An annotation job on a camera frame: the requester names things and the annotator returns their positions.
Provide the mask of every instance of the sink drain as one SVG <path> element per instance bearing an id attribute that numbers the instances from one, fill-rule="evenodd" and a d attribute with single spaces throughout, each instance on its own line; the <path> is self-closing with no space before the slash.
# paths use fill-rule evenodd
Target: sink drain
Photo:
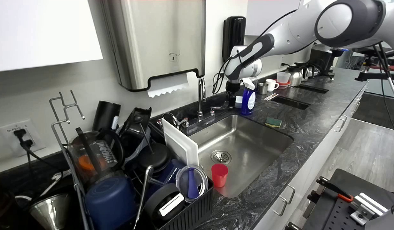
<path id="1" fill-rule="evenodd" d="M 215 150 L 211 154 L 211 160 L 215 163 L 228 164 L 231 161 L 231 155 L 224 150 Z"/>

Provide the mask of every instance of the blue spray bottle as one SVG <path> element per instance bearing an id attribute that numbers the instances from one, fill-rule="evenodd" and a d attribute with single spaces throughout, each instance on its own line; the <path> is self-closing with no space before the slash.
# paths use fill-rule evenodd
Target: blue spray bottle
<path id="1" fill-rule="evenodd" d="M 241 115 L 247 116 L 251 115 L 255 105 L 255 85 L 247 77 L 242 79 L 244 83 L 244 93 L 242 94 L 242 105 L 241 105 Z"/>

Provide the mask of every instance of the sponge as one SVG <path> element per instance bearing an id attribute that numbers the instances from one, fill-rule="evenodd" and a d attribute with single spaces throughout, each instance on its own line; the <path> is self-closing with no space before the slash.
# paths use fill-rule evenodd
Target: sponge
<path id="1" fill-rule="evenodd" d="M 281 127 L 281 124 L 282 121 L 275 118 L 267 118 L 267 120 L 265 121 L 265 125 L 273 128 L 279 128 Z"/>

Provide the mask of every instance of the dish rack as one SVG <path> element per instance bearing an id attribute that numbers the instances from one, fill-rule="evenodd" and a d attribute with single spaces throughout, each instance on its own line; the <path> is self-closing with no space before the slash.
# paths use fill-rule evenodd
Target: dish rack
<path id="1" fill-rule="evenodd" d="M 61 92 L 59 92 L 59 96 L 58 97 L 54 97 L 51 98 L 49 100 L 49 104 L 51 105 L 52 111 L 55 115 L 56 118 L 56 122 L 51 124 L 51 128 L 52 131 L 55 134 L 56 140 L 61 148 L 61 151 L 68 163 L 68 166 L 70 168 L 70 172 L 72 174 L 73 177 L 73 187 L 76 191 L 77 197 L 78 197 L 78 201 L 79 201 L 79 207 L 80 207 L 80 213 L 82 216 L 82 222 L 83 222 L 83 228 L 85 230 L 95 230 L 95 228 L 93 227 L 93 223 L 90 219 L 89 213 L 85 207 L 84 204 L 84 196 L 85 196 L 85 190 L 83 188 L 83 184 L 82 182 L 79 180 L 76 171 L 75 171 L 75 167 L 74 167 L 74 163 L 72 160 L 72 157 L 70 156 L 68 150 L 64 147 L 65 144 L 62 143 L 61 141 L 61 137 L 58 134 L 58 131 L 56 130 L 56 126 L 59 127 L 62 136 L 65 140 L 65 143 L 68 143 L 68 138 L 65 134 L 65 131 L 62 127 L 63 123 L 67 123 L 70 124 L 70 119 L 69 119 L 69 115 L 67 110 L 72 108 L 72 107 L 76 107 L 76 109 L 78 110 L 80 116 L 82 119 L 85 119 L 85 116 L 83 115 L 82 111 L 80 110 L 79 105 L 77 104 L 77 100 L 75 95 L 73 94 L 73 91 L 70 91 L 72 97 L 73 97 L 73 101 L 74 103 L 72 104 L 65 104 L 65 100 L 64 97 L 62 95 Z M 53 105 L 53 102 L 56 100 L 61 100 L 62 106 L 63 106 L 63 112 L 65 115 L 65 119 L 60 120 L 59 116 L 55 110 L 55 107 Z M 129 174 L 129 177 L 131 178 L 133 184 L 134 184 L 134 188 L 136 190 L 136 200 L 137 203 L 139 203 L 140 201 L 140 193 L 139 193 L 139 187 L 143 186 L 143 180 L 141 179 L 142 176 L 144 176 L 144 174 L 140 174 L 136 171 L 132 171 Z M 207 220 L 207 218 L 209 218 L 209 216 L 212 213 L 212 209 L 213 209 L 213 182 L 211 179 L 208 178 L 209 181 L 209 188 L 207 189 L 206 192 L 204 192 L 204 194 L 199 197 L 198 199 L 196 199 L 195 201 L 193 201 L 190 204 L 187 204 L 185 206 L 185 208 L 178 213 L 174 218 L 172 218 L 170 221 L 167 221 L 165 223 L 153 223 L 152 221 L 149 220 L 149 218 L 147 217 L 147 215 L 143 214 L 139 220 L 139 223 L 136 227 L 136 229 L 154 229 L 154 230 L 189 230 L 189 229 L 194 229 L 195 227 L 197 227 L 198 225 L 200 225 L 201 223 L 203 223 L 205 220 Z M 123 226 L 121 226 L 119 228 L 120 229 L 128 229 L 131 230 L 133 229 L 133 221 L 124 224 Z"/>

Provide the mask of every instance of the upper cabinet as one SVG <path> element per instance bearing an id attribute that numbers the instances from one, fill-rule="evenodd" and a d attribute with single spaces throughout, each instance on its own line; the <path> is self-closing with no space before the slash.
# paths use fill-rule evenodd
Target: upper cabinet
<path id="1" fill-rule="evenodd" d="M 0 71 L 97 59 L 87 0 L 0 0 Z"/>
<path id="2" fill-rule="evenodd" d="M 260 35 L 284 14 L 309 0 L 248 1 L 245 35 Z"/>

